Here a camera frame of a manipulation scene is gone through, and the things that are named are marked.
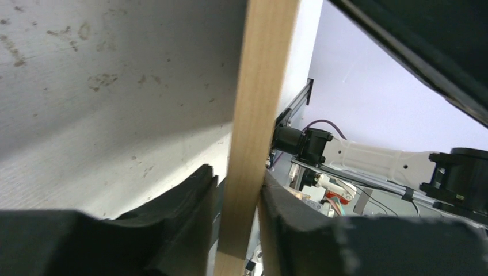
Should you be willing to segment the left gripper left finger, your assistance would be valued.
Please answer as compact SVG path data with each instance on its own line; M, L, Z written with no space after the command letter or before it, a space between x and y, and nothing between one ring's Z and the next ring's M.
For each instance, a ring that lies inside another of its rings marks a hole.
M115 219L76 210L4 210L1 274L205 275L217 184L204 164Z

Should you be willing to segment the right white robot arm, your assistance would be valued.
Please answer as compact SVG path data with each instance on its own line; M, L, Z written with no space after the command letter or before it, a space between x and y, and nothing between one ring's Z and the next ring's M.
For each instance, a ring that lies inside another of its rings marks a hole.
M377 45L451 105L487 125L486 1L333 1ZM356 143L277 118L271 149L292 155L307 186L346 183L487 225L487 152L411 152Z

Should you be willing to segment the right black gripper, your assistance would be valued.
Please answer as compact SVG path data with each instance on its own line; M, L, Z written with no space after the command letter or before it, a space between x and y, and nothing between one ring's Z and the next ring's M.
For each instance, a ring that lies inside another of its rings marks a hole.
M334 1L398 63L487 125L486 1Z

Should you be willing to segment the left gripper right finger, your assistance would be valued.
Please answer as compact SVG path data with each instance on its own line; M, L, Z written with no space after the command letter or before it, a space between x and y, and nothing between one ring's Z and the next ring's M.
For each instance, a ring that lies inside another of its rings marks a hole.
M487 242L443 217L326 217L265 174L265 275L486 275Z

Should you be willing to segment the wooden picture frame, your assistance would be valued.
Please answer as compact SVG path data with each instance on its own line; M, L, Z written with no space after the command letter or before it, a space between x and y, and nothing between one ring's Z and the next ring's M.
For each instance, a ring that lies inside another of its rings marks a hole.
M242 275L299 1L249 1L215 275Z

